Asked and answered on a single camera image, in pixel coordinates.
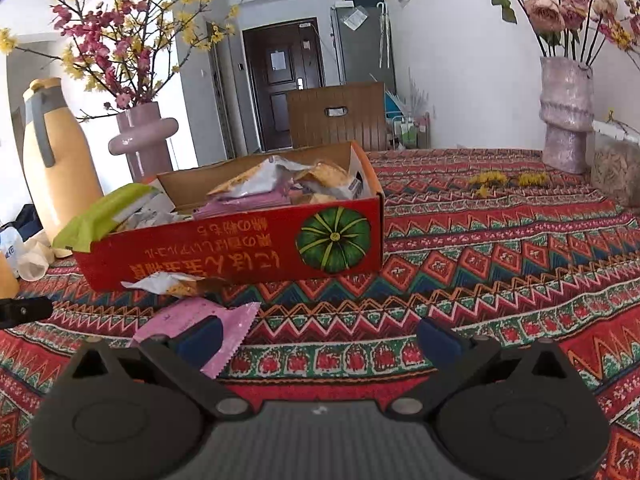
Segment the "pink snack packet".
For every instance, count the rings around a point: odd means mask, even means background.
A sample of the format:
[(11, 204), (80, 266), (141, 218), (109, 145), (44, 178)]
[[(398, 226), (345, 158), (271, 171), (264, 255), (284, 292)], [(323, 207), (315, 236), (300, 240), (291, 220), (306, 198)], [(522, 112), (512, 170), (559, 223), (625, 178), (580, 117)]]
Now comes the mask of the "pink snack packet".
[(259, 309), (259, 302), (229, 309), (205, 298), (186, 298), (154, 315), (131, 344), (160, 338), (183, 361), (215, 379), (239, 350)]

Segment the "white snack packet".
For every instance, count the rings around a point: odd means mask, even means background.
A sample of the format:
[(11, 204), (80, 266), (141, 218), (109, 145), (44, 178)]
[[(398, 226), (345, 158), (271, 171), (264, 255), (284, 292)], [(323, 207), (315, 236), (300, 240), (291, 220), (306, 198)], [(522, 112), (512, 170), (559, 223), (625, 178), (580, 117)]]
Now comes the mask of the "white snack packet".
[(122, 281), (122, 287), (176, 298), (198, 297), (219, 292), (228, 282), (184, 273), (155, 272), (136, 282)]

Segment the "green snack packet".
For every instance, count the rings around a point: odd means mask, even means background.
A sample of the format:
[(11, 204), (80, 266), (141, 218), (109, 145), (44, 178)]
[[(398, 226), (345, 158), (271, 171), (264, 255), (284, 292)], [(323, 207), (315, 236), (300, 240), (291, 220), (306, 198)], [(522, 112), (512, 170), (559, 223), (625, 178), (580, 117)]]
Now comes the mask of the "green snack packet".
[(70, 220), (54, 238), (52, 247), (88, 254), (93, 242), (103, 240), (158, 194), (160, 191), (151, 185), (126, 184)]

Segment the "orange snack packet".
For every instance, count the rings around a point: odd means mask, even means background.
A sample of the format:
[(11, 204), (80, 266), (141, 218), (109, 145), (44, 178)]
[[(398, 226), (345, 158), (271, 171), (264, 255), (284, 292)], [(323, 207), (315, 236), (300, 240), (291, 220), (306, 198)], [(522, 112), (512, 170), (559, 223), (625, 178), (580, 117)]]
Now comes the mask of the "orange snack packet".
[(325, 204), (338, 200), (356, 200), (360, 197), (363, 184), (334, 162), (316, 162), (314, 166), (299, 171), (294, 177), (311, 204)]

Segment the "crumpled white paper cup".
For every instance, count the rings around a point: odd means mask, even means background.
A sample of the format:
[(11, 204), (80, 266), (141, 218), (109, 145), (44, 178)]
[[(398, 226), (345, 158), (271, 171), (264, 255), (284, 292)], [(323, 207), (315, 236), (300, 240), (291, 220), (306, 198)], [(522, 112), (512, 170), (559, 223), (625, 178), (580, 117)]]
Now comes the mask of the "crumpled white paper cup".
[(17, 258), (18, 275), (26, 282), (39, 281), (47, 274), (54, 260), (54, 252), (49, 246), (39, 240), (29, 240), (24, 245), (24, 252)]

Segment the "blue and white plastic bag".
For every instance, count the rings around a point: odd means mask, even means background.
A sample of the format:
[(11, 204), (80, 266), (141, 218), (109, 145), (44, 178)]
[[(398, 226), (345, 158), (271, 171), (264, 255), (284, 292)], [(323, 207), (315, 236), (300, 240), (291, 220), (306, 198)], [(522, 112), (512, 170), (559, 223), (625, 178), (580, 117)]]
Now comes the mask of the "blue and white plastic bag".
[(0, 232), (0, 249), (6, 262), (18, 277), (18, 259), (25, 253), (25, 246), (20, 232), (14, 226), (6, 226)]

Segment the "dark blue bag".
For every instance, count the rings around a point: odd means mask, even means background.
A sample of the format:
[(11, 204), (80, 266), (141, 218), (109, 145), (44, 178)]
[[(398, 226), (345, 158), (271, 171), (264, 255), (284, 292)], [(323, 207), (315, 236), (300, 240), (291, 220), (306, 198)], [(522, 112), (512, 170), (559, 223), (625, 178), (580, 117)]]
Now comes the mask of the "dark blue bag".
[(22, 240), (28, 240), (42, 230), (42, 224), (33, 204), (25, 204), (12, 222), (14, 229), (20, 233)]

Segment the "colourful patterned tablecloth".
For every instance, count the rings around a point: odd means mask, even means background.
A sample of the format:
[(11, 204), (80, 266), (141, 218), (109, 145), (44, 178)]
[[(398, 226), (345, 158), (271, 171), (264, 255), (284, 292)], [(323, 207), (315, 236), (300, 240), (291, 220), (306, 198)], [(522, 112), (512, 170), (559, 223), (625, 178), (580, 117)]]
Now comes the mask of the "colourful patterned tablecloth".
[[(374, 154), (385, 193), (375, 274), (231, 287), (262, 305), (226, 370), (254, 400), (394, 393), (430, 374), (412, 330), (429, 316), (503, 344), (556, 338), (611, 425), (601, 479), (639, 474), (639, 222), (587, 178), (530, 151)], [(477, 197), (483, 171), (546, 172), (548, 188)]]

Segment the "yellow thermos jug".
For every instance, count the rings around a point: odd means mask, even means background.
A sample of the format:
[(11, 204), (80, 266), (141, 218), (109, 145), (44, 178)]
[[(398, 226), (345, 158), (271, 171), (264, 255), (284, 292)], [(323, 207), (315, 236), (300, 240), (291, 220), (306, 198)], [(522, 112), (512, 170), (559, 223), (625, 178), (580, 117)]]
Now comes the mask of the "yellow thermos jug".
[(23, 168), (44, 232), (54, 240), (103, 197), (89, 144), (67, 106), (61, 79), (35, 79), (23, 94)]

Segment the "red cardboard snack box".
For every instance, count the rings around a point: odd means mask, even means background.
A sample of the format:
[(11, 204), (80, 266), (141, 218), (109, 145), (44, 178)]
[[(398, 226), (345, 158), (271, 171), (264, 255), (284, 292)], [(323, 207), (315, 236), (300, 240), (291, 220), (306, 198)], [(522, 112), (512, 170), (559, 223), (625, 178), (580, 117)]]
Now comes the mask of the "red cardboard snack box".
[(359, 196), (189, 217), (107, 235), (74, 255), (91, 288), (111, 292), (156, 272), (241, 285), (381, 270), (384, 197), (366, 152), (350, 141), (282, 155), (305, 165), (334, 162), (355, 177)]

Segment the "cluttered storage rack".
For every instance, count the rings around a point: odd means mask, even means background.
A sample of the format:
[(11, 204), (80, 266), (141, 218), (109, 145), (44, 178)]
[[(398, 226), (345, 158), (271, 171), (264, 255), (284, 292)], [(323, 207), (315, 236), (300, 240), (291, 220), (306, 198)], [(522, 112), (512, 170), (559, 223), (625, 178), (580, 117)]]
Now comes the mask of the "cluttered storage rack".
[(399, 112), (386, 114), (387, 143), (392, 150), (425, 150), (431, 146), (431, 115), (406, 117)]

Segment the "glass jar with lid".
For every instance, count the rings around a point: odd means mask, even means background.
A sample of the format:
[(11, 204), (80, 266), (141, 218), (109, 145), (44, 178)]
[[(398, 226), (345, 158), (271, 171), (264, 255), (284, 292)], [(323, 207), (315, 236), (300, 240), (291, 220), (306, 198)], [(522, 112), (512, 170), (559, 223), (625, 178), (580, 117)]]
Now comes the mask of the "glass jar with lid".
[(623, 122), (594, 122), (591, 183), (629, 208), (639, 208), (639, 131)]

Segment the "textured pink tall vase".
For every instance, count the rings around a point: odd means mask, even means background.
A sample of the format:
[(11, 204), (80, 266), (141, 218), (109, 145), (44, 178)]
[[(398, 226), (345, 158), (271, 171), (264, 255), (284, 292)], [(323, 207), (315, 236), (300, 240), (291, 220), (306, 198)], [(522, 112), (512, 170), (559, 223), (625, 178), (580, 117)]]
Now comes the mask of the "textured pink tall vase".
[(539, 117), (547, 126), (542, 161), (568, 174), (582, 174), (594, 119), (592, 68), (562, 56), (541, 58), (540, 65)]

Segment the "grey refrigerator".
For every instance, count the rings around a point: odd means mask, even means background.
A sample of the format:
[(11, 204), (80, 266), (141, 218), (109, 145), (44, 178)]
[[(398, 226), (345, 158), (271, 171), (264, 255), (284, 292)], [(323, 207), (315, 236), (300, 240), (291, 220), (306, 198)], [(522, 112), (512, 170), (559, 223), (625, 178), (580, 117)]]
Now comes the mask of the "grey refrigerator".
[(390, 16), (384, 0), (337, 1), (331, 24), (340, 84), (382, 82), (396, 92)]

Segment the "dried pink roses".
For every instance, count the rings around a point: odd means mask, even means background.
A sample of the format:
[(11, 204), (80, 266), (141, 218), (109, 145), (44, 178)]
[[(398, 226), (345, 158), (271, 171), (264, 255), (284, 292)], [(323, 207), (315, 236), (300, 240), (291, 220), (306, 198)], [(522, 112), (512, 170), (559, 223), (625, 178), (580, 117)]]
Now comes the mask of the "dried pink roses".
[(639, 65), (639, 0), (490, 0), (501, 19), (521, 11), (544, 58), (593, 66), (606, 44)]

